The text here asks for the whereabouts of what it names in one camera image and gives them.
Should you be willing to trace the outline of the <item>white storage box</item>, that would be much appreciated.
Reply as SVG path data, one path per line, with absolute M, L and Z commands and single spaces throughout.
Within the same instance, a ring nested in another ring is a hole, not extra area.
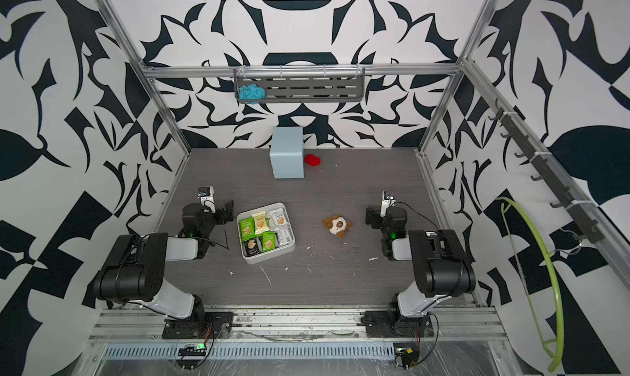
M 296 238 L 283 203 L 245 211 L 236 218 L 241 254 L 247 264 L 258 264 L 288 254 Z

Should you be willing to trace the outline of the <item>cream cookie packet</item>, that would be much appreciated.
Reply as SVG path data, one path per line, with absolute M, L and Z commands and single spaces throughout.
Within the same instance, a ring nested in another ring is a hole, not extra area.
M 270 231 L 270 228 L 267 222 L 267 213 L 265 211 L 259 211 L 257 213 L 253 213 L 252 219 L 254 222 L 254 233 L 256 235 L 261 235 L 264 232 Z

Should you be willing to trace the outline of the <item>white cookie packet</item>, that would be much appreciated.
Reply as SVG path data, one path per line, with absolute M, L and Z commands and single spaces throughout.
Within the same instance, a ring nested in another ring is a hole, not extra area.
M 276 208 L 268 212 L 270 219 L 273 221 L 274 228 L 286 227 L 289 222 L 283 208 Z

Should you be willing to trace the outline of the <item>clear snack packet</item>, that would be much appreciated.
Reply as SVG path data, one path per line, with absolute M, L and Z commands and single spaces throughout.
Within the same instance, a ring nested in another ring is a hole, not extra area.
M 276 234 L 278 246 L 289 246 L 294 242 L 293 235 L 288 226 L 277 228 Z

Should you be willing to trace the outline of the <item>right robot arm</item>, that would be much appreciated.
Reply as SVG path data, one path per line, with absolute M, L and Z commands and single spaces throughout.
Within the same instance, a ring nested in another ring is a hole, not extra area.
M 474 292 L 477 279 L 452 230 L 408 230 L 407 211 L 396 206 L 366 208 L 365 223 L 382 233 L 382 253 L 391 261 L 409 261 L 413 282 L 388 305 L 390 323 L 428 317 L 443 301 Z

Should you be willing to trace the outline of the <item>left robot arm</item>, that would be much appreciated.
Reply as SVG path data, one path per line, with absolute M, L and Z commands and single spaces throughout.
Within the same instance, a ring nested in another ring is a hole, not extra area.
M 218 208 L 205 197 L 183 208 L 177 236 L 166 232 L 119 236 L 94 279 L 95 297 L 140 305 L 170 320 L 203 323 L 202 300 L 168 282 L 166 264 L 203 259 L 210 247 L 219 245 L 210 239 L 213 229 L 233 220 L 233 200 Z

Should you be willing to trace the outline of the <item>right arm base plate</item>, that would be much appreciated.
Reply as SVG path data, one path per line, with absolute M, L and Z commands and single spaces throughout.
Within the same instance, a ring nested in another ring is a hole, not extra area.
M 428 317 L 404 318 L 384 310 L 368 310 L 361 318 L 369 338 L 433 338 L 435 331 Z

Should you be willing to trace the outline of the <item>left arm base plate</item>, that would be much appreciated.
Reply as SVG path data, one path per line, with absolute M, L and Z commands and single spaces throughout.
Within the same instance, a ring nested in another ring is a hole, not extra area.
M 166 319 L 162 339 L 205 339 L 208 333 L 210 338 L 219 338 L 231 331 L 234 316 L 229 311 L 213 311 L 206 312 L 201 321 Z

